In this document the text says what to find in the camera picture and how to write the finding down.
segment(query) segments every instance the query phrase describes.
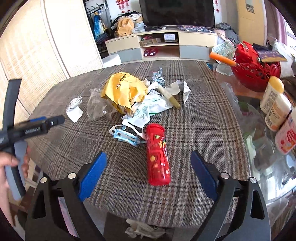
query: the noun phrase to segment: metal screw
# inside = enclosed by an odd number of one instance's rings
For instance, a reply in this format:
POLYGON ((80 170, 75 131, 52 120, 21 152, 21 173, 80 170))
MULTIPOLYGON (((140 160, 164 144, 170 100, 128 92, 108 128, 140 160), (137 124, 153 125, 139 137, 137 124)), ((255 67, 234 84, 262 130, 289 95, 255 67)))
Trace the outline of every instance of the metal screw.
POLYGON ((221 176, 222 178, 224 178, 224 179, 228 179, 228 178, 229 178, 229 175, 228 175, 228 173, 226 173, 226 172, 222 172, 222 173, 220 174, 220 176, 221 176))
POLYGON ((72 172, 68 175, 69 179, 74 179, 76 177, 76 173, 72 172))
POLYGON ((43 178, 40 179, 40 182, 41 183, 45 183, 46 181, 47 181, 47 178, 46 177, 43 177, 43 178))
POLYGON ((252 182, 252 183, 256 183, 257 180, 256 180, 256 178, 254 178, 254 177, 250 177, 250 182, 252 182))

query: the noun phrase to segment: red basket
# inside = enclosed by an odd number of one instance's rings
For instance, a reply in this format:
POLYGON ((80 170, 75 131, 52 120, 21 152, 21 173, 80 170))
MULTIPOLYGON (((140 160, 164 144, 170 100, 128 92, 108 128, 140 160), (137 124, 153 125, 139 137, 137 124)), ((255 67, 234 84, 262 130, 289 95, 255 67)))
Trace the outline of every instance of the red basket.
POLYGON ((237 48, 233 58, 237 65, 231 67, 232 72, 240 83, 248 89, 256 92, 264 92, 271 76, 280 77, 280 62, 274 62, 270 65, 264 63, 262 66, 259 62, 252 61, 252 59, 254 60, 259 56, 251 45, 248 46, 248 48, 248 50, 245 48, 243 49, 243 54, 240 54, 242 48, 237 48), (246 59, 246 52, 250 56, 250 59, 246 59))

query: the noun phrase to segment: television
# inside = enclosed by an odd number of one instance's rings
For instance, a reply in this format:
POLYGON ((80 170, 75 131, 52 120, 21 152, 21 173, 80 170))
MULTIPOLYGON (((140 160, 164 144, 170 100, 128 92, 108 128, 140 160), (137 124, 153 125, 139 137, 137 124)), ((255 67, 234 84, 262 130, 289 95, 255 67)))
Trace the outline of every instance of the television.
POLYGON ((215 27, 213 0, 139 0, 148 27, 194 25, 215 27))

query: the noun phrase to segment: gray handle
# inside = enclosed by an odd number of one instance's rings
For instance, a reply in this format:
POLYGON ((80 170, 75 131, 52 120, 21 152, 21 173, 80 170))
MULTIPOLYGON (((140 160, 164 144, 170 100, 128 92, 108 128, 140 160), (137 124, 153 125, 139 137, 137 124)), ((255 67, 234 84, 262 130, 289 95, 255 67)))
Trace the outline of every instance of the gray handle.
MULTIPOLYGON (((13 167, 13 168, 18 168, 20 177, 22 179, 22 184, 23 186, 25 186, 25 177, 22 171, 22 164, 24 163, 24 156, 26 154, 28 144, 25 141, 18 141, 14 145, 15 145, 15 156, 18 159, 19 164, 17 165, 17 167, 13 167)), ((6 179, 8 181, 8 185, 12 192, 13 199, 16 201, 21 200, 23 197, 23 194, 19 192, 16 181, 12 174, 12 168, 10 166, 5 166, 5 174, 6 174, 6 179)))

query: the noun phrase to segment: yellow wrapper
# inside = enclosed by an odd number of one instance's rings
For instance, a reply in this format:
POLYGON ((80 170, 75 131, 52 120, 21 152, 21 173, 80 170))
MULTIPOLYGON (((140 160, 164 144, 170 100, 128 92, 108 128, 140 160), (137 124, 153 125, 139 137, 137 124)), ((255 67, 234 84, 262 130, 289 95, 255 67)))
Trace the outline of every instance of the yellow wrapper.
POLYGON ((113 74, 101 93, 101 97, 109 98, 121 114, 132 114, 131 106, 143 101, 145 95, 147 88, 144 83, 124 72, 113 74))

